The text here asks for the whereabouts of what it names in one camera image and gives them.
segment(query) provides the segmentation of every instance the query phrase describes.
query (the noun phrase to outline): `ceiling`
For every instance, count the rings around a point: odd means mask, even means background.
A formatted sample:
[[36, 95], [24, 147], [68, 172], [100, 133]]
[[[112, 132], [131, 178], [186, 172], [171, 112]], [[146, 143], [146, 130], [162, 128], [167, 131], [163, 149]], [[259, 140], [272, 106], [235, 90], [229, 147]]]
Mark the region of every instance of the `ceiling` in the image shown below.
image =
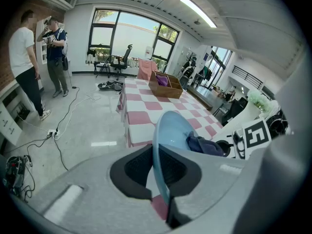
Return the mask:
[[[286, 79], [305, 39], [281, 0], [192, 0], [217, 25], [211, 28], [180, 0], [132, 0], [161, 10], [203, 44], [231, 49]], [[194, 24], [199, 19], [200, 25]]]

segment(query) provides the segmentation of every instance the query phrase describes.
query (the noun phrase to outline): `ceiling light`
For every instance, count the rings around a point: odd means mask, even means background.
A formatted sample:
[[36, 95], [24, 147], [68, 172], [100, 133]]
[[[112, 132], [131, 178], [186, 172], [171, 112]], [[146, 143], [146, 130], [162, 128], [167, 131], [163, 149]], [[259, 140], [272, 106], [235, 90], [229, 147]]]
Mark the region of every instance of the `ceiling light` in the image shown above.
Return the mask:
[[216, 25], [211, 19], [206, 15], [205, 12], [201, 10], [195, 3], [193, 3], [191, 0], [180, 0], [182, 3], [186, 4], [189, 6], [192, 10], [194, 10], [200, 17], [202, 17], [210, 27], [216, 28]]

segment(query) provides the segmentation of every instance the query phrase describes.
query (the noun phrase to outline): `pink and white checkered tablecloth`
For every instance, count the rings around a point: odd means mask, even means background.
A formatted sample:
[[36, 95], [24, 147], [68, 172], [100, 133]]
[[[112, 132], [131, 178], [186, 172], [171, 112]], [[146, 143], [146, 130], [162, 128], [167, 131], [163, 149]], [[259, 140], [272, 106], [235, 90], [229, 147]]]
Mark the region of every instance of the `pink and white checkered tablecloth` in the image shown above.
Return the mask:
[[186, 118], [199, 136], [210, 140], [222, 125], [195, 98], [183, 91], [180, 99], [155, 97], [148, 81], [126, 78], [116, 109], [125, 125], [128, 147], [152, 143], [155, 126], [166, 111]]

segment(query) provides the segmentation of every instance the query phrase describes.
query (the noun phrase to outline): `tree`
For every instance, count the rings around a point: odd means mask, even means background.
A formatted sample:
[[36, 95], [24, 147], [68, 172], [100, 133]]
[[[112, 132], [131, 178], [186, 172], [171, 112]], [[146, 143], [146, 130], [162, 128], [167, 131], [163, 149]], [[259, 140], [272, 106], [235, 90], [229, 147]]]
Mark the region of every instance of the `tree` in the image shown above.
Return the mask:
[[94, 23], [99, 23], [102, 18], [109, 17], [112, 14], [113, 14], [113, 11], [98, 10], [96, 13], [96, 18], [95, 18]]
[[[154, 26], [153, 29], [154, 29], [154, 32], [157, 34], [158, 32], [158, 28], [159, 26]], [[162, 37], [162, 38], [165, 38], [169, 41], [172, 41], [174, 42], [175, 39], [176, 39], [176, 35], [177, 35], [177, 32], [166, 27], [165, 25], [162, 25], [161, 28], [160, 28], [160, 31], [159, 31], [159, 36]]]

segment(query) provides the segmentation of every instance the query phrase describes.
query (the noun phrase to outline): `purple cloth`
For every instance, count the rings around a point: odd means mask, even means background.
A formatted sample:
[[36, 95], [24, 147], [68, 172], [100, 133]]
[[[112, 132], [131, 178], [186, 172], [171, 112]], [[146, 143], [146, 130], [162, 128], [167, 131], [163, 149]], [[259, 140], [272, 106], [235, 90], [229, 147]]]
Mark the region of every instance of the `purple cloth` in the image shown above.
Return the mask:
[[168, 78], [166, 76], [156, 75], [156, 79], [158, 81], [158, 85], [167, 87], [167, 85], [168, 85]]

